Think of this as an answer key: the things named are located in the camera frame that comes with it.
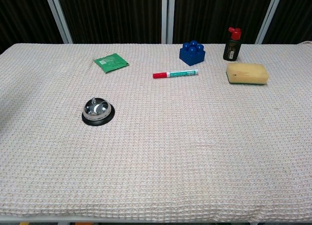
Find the chrome bell with black base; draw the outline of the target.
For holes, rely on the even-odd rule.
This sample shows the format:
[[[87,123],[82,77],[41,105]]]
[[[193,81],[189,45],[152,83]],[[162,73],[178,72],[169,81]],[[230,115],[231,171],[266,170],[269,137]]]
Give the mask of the chrome bell with black base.
[[[84,106],[82,121],[89,126],[102,126],[115,116],[115,108],[107,100],[93,97]]]

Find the red-capped white marker pen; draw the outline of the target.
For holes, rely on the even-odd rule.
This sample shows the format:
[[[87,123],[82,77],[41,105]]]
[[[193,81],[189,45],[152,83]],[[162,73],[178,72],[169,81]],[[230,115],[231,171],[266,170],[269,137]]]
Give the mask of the red-capped white marker pen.
[[[171,78],[171,77],[180,77],[180,76],[191,76],[191,75],[198,75],[198,70],[185,70],[185,71],[177,71],[177,72],[154,73],[153,79]]]

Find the white waffle-weave tablecloth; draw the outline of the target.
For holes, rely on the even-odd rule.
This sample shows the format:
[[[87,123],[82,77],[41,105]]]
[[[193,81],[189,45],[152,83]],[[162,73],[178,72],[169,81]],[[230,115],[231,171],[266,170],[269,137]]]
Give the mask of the white waffle-weave tablecloth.
[[[179,45],[15,44],[0,54],[0,221],[312,222],[312,43],[243,45],[266,85],[233,85],[223,45],[197,76]],[[129,63],[105,73],[95,59]],[[81,118],[93,97],[115,108]]]

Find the green foil sachet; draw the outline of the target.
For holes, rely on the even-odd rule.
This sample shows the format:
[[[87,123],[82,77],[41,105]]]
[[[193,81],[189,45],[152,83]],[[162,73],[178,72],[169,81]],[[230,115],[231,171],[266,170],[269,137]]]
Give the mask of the green foil sachet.
[[[124,60],[121,56],[119,56],[117,53],[95,59],[94,62],[105,73],[109,73],[111,71],[129,66],[129,63],[126,60]]]

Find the blue toy building block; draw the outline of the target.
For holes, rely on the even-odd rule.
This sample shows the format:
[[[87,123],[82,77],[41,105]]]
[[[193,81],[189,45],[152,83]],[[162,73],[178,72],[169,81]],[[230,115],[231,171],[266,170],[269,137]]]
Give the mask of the blue toy building block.
[[[204,46],[196,40],[192,40],[191,42],[183,43],[179,51],[179,59],[187,65],[193,66],[204,61],[205,53]]]

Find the black bottle with red cap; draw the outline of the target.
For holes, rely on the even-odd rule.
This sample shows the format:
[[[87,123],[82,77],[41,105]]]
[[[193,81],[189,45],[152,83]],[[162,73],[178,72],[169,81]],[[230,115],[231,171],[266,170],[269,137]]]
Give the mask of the black bottle with red cap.
[[[230,38],[226,42],[223,59],[226,61],[236,61],[240,47],[241,47],[241,34],[240,28],[229,27]]]

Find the yellow sponge with green base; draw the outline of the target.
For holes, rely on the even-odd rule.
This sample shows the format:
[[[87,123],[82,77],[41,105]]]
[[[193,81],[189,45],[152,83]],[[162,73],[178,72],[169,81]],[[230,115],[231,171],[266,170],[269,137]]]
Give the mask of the yellow sponge with green base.
[[[226,70],[228,81],[232,84],[266,84],[269,73],[262,64],[229,63]]]

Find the white metal frame post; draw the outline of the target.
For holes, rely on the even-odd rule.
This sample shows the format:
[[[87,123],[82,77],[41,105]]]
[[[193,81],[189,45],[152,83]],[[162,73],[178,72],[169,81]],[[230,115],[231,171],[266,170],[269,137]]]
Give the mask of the white metal frame post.
[[[161,44],[172,44],[175,0],[161,0]]]
[[[73,44],[71,33],[59,0],[47,0],[64,44]]]
[[[268,6],[266,15],[263,19],[262,25],[260,27],[260,30],[258,32],[257,38],[255,40],[255,44],[262,44],[264,37],[269,29],[269,26],[271,24],[271,21],[275,15],[276,9],[279,5],[280,0],[271,0],[270,4]]]

